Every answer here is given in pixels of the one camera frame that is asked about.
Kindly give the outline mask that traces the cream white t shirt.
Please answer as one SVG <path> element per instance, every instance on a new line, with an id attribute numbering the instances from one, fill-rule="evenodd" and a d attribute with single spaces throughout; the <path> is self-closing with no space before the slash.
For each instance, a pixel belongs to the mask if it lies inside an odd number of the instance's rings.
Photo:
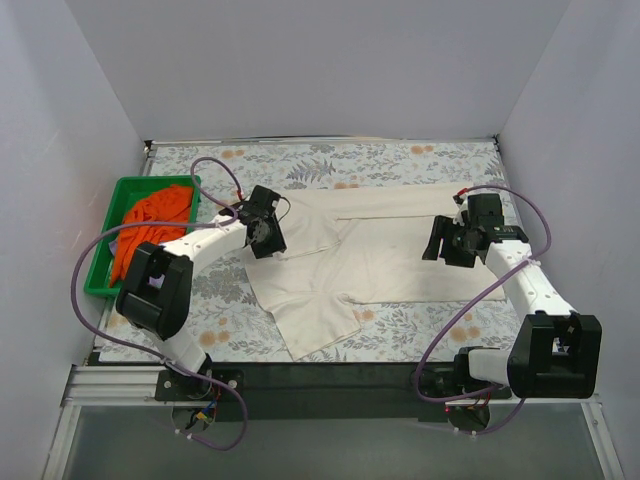
<path id="1" fill-rule="evenodd" d="M 433 221 L 454 216 L 460 183 L 290 190 L 281 222 L 287 249 L 244 257 L 260 307 L 295 360 L 361 328 L 356 304 L 469 301 L 496 279 L 471 268 L 425 261 Z"/>

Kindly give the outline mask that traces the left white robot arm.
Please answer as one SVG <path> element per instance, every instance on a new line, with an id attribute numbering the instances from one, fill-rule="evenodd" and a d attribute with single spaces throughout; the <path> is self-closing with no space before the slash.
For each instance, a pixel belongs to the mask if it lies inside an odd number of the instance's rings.
<path id="1" fill-rule="evenodd" d="M 169 364 L 171 384 L 193 400 L 213 386 L 213 363 L 188 332 L 192 282 L 219 258 L 245 247 L 256 259 L 283 253 L 286 243 L 276 208 L 284 197 L 256 186 L 248 199 L 219 212 L 203 228 L 134 251 L 116 300 L 117 312 L 151 339 Z"/>

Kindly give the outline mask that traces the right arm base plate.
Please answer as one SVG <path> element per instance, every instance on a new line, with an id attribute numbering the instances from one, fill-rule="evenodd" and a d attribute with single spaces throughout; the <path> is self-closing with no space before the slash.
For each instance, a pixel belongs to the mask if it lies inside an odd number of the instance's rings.
<path id="1" fill-rule="evenodd" d="M 454 371 L 452 363 L 427 363 L 416 380 L 414 369 L 409 376 L 412 386 L 419 385 L 425 396 L 442 398 L 467 394 L 491 386 L 490 382 L 462 377 Z"/>

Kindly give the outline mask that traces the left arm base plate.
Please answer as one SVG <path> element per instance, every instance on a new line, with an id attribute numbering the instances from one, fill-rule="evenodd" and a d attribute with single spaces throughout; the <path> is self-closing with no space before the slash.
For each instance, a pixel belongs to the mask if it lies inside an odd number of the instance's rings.
<path id="1" fill-rule="evenodd" d="M 244 373 L 237 369 L 208 370 L 207 375 L 241 393 L 244 387 Z M 171 369 L 162 370 L 156 382 L 154 399 L 160 402 L 206 402 L 214 399 L 222 402 L 235 400 L 226 388 L 212 385 L 208 381 L 185 376 Z"/>

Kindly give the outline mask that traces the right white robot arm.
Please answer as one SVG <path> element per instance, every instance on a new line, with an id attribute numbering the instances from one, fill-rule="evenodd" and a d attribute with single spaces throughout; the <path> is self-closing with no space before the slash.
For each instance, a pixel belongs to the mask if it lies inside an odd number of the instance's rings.
<path id="1" fill-rule="evenodd" d="M 519 398 L 586 399 L 595 390 L 602 327 L 581 314 L 554 288 L 521 227 L 505 222 L 501 197 L 488 186 L 454 196 L 458 213 L 435 217 L 426 260 L 471 268 L 481 262 L 496 281 L 475 298 L 477 304 L 503 290 L 521 322 L 506 350 L 464 347 L 445 370 L 455 399 L 507 387 Z"/>

